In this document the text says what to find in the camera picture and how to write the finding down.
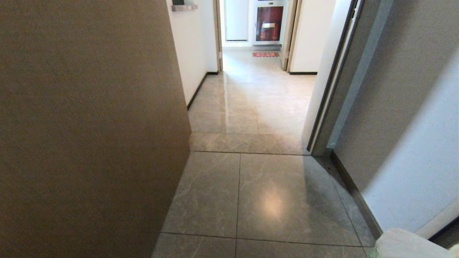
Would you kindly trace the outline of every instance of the wall shelf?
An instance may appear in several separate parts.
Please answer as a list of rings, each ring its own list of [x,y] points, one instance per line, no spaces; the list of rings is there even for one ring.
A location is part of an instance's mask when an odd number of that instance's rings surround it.
[[[198,9],[198,5],[179,5],[172,6],[172,11],[192,11]]]

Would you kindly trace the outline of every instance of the red doormat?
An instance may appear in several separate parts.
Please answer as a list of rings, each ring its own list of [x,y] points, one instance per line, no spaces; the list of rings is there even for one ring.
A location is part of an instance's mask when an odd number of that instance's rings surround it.
[[[278,57],[279,53],[277,52],[254,52],[253,57]]]

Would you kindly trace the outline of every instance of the tiled floor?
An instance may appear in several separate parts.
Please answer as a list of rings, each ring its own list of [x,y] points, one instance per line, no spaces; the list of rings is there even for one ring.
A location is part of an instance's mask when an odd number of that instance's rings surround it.
[[[192,151],[153,258],[364,257],[375,240],[327,162]]]
[[[223,62],[191,105],[191,149],[306,154],[301,132],[316,76],[289,75],[280,57],[252,51],[224,51]]]

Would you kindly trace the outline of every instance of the grout line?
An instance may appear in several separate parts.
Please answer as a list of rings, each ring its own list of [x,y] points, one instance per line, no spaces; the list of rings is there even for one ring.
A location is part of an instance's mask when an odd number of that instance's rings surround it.
[[[183,236],[206,236],[206,237],[217,237],[225,239],[242,239],[242,240],[252,240],[252,241],[265,241],[265,242],[275,242],[275,243],[288,243],[288,244],[300,244],[300,245],[314,245],[314,246],[329,246],[329,247],[362,247],[362,246],[349,246],[349,245],[333,245],[333,244],[317,244],[317,243],[301,243],[301,242],[290,242],[290,241],[277,241],[277,240],[265,240],[265,239],[253,239],[245,237],[227,237],[227,236],[207,236],[207,235],[198,235],[198,234],[186,234],[186,233],[173,233],[173,232],[163,232],[163,234],[172,234],[172,235],[183,235]]]
[[[236,239],[237,239],[237,225],[239,222],[239,191],[241,190],[241,156],[242,154],[239,153],[239,177],[238,177],[238,184],[237,184],[237,208],[236,208]],[[237,255],[237,240],[235,241],[235,248],[234,248],[234,257],[236,258]]]
[[[290,156],[307,156],[310,157],[311,154],[282,154],[282,153],[261,153],[261,152],[235,152],[235,151],[194,151],[194,152],[216,152],[216,153],[239,153],[239,154],[264,154],[264,155],[290,155]]]
[[[325,165],[325,167],[328,168],[328,165],[325,163],[326,161],[324,159],[322,159],[322,162]],[[330,175],[330,173],[328,171],[327,171],[327,174],[328,174],[328,177],[330,178],[330,181],[331,181],[331,184],[333,185],[333,188],[335,189],[336,194],[338,195],[338,198],[340,198],[341,205],[343,206],[343,209],[346,212],[346,215],[349,218],[349,221],[351,222],[352,228],[354,229],[354,232],[355,232],[355,236],[357,237],[358,242],[360,243],[360,246],[363,248],[362,241],[360,240],[360,236],[358,235],[357,230],[355,229],[354,222],[352,221],[351,216],[349,215],[349,212],[347,212],[346,206],[344,205],[343,199],[342,199],[340,193],[338,192],[338,189],[336,188],[335,183],[333,183],[334,179],[332,178],[332,176]]]

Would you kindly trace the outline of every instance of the dark baseboard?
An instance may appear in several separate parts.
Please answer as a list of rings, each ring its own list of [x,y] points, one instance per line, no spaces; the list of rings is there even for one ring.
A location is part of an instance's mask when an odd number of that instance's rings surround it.
[[[371,233],[373,234],[375,239],[378,239],[382,235],[382,230],[378,222],[376,221],[375,217],[373,216],[370,208],[368,208],[368,205],[365,202],[364,197],[358,190],[351,176],[349,175],[346,168],[341,163],[340,159],[334,151],[331,152],[330,159],[333,162],[333,165],[335,166],[336,170],[340,174],[341,178],[343,179],[347,190],[349,191],[349,193],[351,193],[351,196],[357,204],[360,213],[363,215],[365,222],[367,223]]]
[[[290,72],[290,75],[317,75],[317,72]]]
[[[201,89],[201,86],[202,86],[202,84],[204,83],[204,80],[206,79],[206,77],[207,77],[208,75],[217,75],[217,74],[218,74],[218,71],[216,71],[216,72],[207,72],[207,73],[204,75],[204,77],[202,77],[202,80],[201,80],[201,82],[199,83],[199,86],[196,88],[195,93],[194,93],[193,96],[191,97],[190,102],[188,103],[188,105],[186,105],[186,109],[187,109],[187,110],[190,110],[191,104],[193,104],[193,101],[195,100],[196,95],[198,95],[198,92],[199,92],[199,90]]]
[[[429,238],[429,241],[446,249],[450,249],[457,244],[459,242],[459,217]]]

